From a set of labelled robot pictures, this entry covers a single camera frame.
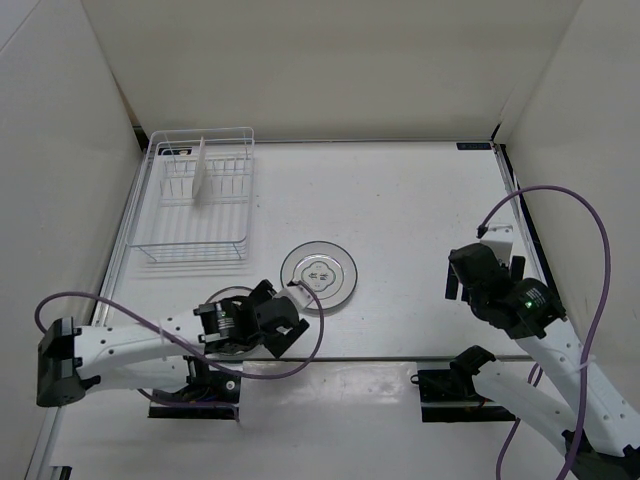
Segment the white plate orange pattern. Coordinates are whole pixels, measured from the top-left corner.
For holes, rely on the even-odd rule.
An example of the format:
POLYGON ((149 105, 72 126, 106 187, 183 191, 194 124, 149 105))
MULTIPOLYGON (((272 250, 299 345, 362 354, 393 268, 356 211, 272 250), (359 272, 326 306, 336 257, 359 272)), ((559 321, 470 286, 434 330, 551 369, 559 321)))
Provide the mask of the white plate orange pattern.
MULTIPOLYGON (((251 291, 252 289, 246 286, 236 285, 236 286, 226 287, 210 295, 206 299, 205 303, 206 304, 214 303, 224 298, 233 297, 233 296, 248 296, 251 293, 251 291)), ((248 355, 254 349, 255 347, 242 347, 240 349, 237 349, 235 347, 227 346, 227 347, 224 347, 222 350, 218 350, 217 354, 221 357, 240 358, 242 356, 248 355)))

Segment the white plate green rim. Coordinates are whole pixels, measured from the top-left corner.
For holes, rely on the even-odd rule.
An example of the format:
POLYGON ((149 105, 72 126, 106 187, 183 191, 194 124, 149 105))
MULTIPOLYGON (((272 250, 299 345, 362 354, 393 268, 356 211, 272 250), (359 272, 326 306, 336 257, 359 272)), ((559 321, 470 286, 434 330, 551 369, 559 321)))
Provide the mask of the white plate green rim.
POLYGON ((341 246, 311 241, 294 248, 280 269, 280 282, 303 282, 310 287, 325 313, 343 308, 353 296, 358 270, 353 257, 341 246))

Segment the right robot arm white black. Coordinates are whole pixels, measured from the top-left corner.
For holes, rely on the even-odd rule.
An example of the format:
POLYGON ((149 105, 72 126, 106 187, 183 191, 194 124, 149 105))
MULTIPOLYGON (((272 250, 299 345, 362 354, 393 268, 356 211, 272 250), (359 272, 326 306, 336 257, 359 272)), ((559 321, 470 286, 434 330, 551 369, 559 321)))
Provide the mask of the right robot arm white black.
POLYGON ((479 346, 450 364, 449 387, 460 399, 489 398, 547 439, 578 479, 639 476, 639 414, 606 378, 566 317, 559 298, 535 278, 514 280, 493 250, 474 243, 452 251, 451 272, 472 314, 525 350, 560 400, 510 374, 479 346))

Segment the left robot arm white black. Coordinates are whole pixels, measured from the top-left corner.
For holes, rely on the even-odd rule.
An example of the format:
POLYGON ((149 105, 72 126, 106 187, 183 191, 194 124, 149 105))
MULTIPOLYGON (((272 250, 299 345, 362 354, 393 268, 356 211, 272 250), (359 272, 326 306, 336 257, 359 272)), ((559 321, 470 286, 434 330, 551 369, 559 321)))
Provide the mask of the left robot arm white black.
POLYGON ((209 373, 246 375, 227 367, 228 361, 259 347, 280 358, 310 327, 303 310, 318 302, 302 282, 275 290, 263 280, 156 321, 114 301, 109 306, 132 324, 81 326, 59 318, 40 328, 36 404, 62 407, 98 391, 166 387, 198 400, 208 392, 209 373))

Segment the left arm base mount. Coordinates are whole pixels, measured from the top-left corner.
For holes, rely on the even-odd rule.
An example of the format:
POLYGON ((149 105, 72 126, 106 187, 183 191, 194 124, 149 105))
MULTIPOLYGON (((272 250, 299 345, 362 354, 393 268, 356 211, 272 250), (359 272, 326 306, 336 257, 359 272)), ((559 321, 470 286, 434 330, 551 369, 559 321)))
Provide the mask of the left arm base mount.
POLYGON ((150 419, 240 420, 242 378, 212 368, 195 357, 184 356, 185 384, 146 393, 150 419))

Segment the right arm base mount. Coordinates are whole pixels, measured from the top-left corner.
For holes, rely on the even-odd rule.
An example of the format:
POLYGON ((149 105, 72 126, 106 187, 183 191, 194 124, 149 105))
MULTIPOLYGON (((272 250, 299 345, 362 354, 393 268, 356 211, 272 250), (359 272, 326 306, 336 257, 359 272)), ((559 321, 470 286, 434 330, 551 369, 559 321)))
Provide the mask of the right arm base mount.
POLYGON ((410 377, 419 391, 423 423, 510 422, 515 416, 499 403, 480 395, 473 377, 496 357, 480 346, 472 346, 451 360, 447 367, 419 366, 410 377))

